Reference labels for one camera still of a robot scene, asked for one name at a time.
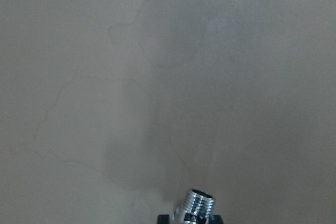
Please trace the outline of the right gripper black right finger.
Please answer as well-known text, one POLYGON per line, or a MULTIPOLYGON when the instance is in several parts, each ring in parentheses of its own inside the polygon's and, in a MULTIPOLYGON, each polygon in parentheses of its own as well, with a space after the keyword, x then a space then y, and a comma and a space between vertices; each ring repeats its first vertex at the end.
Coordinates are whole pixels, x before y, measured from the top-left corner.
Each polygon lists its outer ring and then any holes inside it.
POLYGON ((209 218, 209 224, 223 224, 221 215, 212 215, 209 218))

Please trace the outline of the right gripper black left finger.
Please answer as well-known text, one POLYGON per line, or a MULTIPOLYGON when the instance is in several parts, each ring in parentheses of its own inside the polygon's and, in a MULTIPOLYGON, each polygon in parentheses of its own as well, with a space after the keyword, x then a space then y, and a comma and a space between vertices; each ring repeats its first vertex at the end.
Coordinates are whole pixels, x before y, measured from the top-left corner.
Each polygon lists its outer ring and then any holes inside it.
POLYGON ((156 219, 156 224, 170 224, 171 218, 168 214, 158 215, 156 219))

